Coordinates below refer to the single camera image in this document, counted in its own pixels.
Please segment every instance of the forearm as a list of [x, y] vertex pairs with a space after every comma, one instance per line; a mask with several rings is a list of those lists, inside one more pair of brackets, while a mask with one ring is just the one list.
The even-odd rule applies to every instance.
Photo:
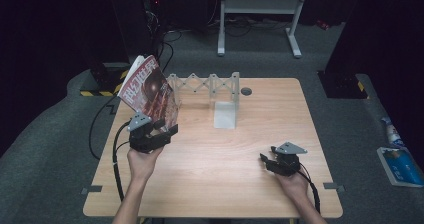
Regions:
[[325, 224], [327, 223], [324, 218], [322, 218], [321, 214], [315, 209], [312, 205], [312, 202], [305, 197], [297, 197], [292, 199], [294, 205], [297, 208], [300, 216], [305, 220], [308, 224]]
[[128, 190], [125, 193], [125, 198], [118, 209], [118, 212], [113, 219], [113, 224], [136, 223], [138, 211], [140, 209], [141, 198], [147, 181], [131, 181]]

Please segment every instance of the white desk frame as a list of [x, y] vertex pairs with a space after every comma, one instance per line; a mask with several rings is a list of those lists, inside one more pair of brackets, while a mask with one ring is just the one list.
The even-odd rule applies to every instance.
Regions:
[[286, 34], [295, 58], [301, 58], [294, 31], [305, 0], [221, 0], [220, 26], [218, 35], [218, 56], [225, 55], [225, 14], [226, 13], [258, 13], [258, 14], [292, 14], [293, 21]]

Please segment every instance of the gray carpet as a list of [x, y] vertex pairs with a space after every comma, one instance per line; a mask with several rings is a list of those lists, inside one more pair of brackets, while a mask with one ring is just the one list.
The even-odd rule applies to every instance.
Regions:
[[[251, 30], [244, 36], [227, 35], [226, 55], [217, 57], [217, 34], [172, 33], [174, 48], [165, 71], [186, 77], [191, 73], [226, 77], [294, 77], [303, 88], [333, 179], [344, 185], [344, 209], [329, 223], [423, 223], [424, 192], [393, 187], [376, 154], [386, 146], [386, 113], [372, 82], [358, 75], [370, 99], [328, 99], [317, 76], [324, 70], [343, 26], [323, 31], [298, 26], [296, 38], [303, 57], [292, 56], [283, 29]], [[228, 28], [232, 35], [245, 29]], [[171, 56], [169, 47], [162, 66]], [[68, 96], [39, 115], [0, 159], [0, 223], [110, 223], [112, 218], [84, 216], [86, 195], [98, 161], [88, 148], [88, 134], [97, 111], [109, 97], [82, 97], [79, 88], [88, 71], [68, 84]], [[92, 144], [101, 155], [114, 119], [105, 108], [95, 122]], [[201, 223], [196, 219], [168, 219], [166, 223]], [[287, 223], [286, 220], [237, 220], [235, 223]]]

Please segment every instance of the magazine cover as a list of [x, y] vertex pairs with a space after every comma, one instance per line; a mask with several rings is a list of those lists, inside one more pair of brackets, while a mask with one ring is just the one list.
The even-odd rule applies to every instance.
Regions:
[[165, 126], [177, 124], [178, 106], [174, 90], [159, 68], [154, 56], [138, 56], [125, 78], [118, 96], [134, 111], [152, 118], [165, 119]]
[[392, 185], [424, 186], [422, 173], [406, 150], [381, 147], [377, 153]]

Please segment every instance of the red magazine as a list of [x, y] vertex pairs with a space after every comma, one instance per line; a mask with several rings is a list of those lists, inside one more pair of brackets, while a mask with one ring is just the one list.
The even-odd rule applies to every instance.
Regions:
[[178, 105], [174, 90], [154, 56], [138, 56], [119, 90], [118, 96], [134, 111], [152, 118], [165, 119], [167, 128], [177, 124]]

